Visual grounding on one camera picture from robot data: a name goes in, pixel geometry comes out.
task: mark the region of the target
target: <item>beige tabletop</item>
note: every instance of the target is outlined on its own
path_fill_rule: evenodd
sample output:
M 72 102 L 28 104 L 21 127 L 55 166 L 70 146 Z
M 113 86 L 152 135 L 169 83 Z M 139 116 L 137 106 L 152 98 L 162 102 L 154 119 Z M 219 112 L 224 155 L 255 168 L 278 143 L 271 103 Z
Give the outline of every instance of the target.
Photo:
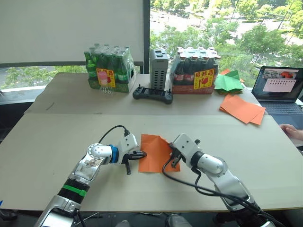
M 141 86 L 149 87 L 149 75 L 137 76 L 130 94 L 103 94 L 91 89 L 86 73 L 58 73 L 46 86 L 26 113 L 37 114 L 122 114 L 122 115 L 225 115 L 218 111 L 223 95 L 173 95 L 173 103 L 135 100 L 132 92 Z M 244 89 L 239 96 L 247 102 L 258 103 L 251 91 Z
M 260 126 L 224 115 L 25 114 L 0 144 L 1 208 L 44 210 L 58 193 L 87 147 L 112 126 L 122 124 L 140 143 L 141 134 L 168 142 L 180 133 L 199 139 L 204 153 L 226 160 L 230 171 L 247 186 L 263 209 L 303 206 L 303 159 L 269 115 Z M 104 140 L 117 144 L 123 131 Z M 220 198 L 198 194 L 162 174 L 132 174 L 116 164 L 102 166 L 82 203 L 83 211 L 226 210 Z M 177 178 L 194 182 L 196 175 L 181 163 Z M 214 188 L 204 175 L 200 185 Z

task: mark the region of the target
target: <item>yellow label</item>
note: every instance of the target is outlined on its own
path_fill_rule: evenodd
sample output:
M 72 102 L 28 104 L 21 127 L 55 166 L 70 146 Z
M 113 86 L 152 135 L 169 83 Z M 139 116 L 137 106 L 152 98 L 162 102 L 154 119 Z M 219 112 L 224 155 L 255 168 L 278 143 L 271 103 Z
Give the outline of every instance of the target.
M 106 69 L 96 69 L 99 84 L 102 87 L 116 87 L 114 71 Z
M 214 79 L 214 69 L 195 72 L 194 89 L 211 87 Z

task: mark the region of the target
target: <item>gamepad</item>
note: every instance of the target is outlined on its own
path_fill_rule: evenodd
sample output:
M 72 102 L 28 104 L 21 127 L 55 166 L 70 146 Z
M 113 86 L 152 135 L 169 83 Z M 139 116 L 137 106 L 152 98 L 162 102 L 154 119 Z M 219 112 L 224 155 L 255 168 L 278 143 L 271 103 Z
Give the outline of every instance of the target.
M 148 98 L 159 100 L 165 102 L 166 104 L 172 103 L 172 92 L 170 91 L 170 89 L 168 91 L 157 90 L 142 87 L 140 84 L 139 87 L 137 87 L 137 89 L 133 92 L 133 97 L 134 99 Z

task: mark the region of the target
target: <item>laptop keyboard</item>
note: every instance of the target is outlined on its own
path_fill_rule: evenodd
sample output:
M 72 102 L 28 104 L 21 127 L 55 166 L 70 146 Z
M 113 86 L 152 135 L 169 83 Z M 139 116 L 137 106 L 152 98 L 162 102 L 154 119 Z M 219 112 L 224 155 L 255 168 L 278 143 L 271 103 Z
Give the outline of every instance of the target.
M 269 114 L 302 114 L 302 109 L 296 103 L 261 103 Z

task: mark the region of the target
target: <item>laptop screen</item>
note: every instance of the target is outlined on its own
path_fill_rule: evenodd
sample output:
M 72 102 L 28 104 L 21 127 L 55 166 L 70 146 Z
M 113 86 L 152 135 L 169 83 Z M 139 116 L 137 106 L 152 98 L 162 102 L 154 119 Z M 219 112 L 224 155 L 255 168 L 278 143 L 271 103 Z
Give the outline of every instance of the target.
M 260 101 L 296 101 L 302 88 L 302 68 L 263 66 L 252 94 Z

